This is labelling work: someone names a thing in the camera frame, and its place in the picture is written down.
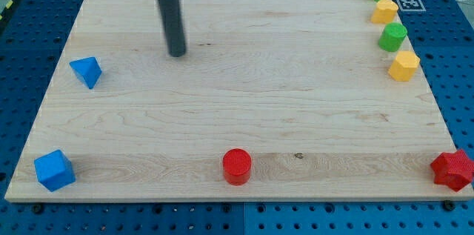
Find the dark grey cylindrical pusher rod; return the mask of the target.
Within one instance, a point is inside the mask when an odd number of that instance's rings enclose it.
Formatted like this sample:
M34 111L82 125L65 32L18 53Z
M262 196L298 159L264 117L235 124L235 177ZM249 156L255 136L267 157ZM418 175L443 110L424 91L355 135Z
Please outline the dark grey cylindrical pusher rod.
M180 0L157 0L161 15L167 51L172 57L181 57L187 52Z

